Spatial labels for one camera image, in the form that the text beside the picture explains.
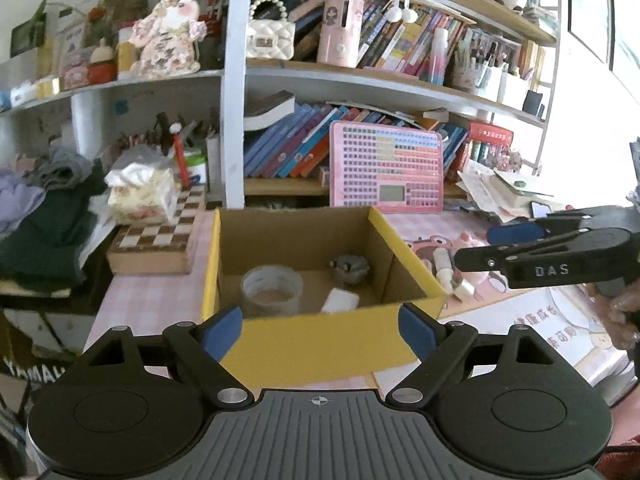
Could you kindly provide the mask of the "person right hand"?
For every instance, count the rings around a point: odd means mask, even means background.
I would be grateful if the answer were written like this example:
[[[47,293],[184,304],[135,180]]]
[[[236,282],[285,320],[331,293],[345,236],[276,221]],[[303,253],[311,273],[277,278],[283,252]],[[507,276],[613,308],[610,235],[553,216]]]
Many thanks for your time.
[[[639,342],[639,326],[630,316],[639,311],[639,281],[628,285],[615,298],[606,298],[597,291],[595,284],[588,284],[587,290],[601,324],[612,339],[614,347],[632,350]]]

